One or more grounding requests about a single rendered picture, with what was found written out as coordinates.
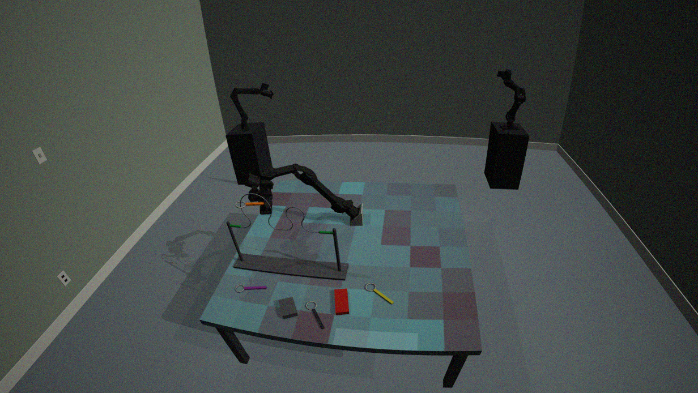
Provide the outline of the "red rectangular block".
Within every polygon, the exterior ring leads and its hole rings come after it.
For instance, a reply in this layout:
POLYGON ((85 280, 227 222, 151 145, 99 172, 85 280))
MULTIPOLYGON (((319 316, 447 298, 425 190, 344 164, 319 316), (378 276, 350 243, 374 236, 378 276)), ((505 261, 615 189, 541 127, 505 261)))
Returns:
POLYGON ((336 315, 349 314, 348 289, 334 290, 336 315))

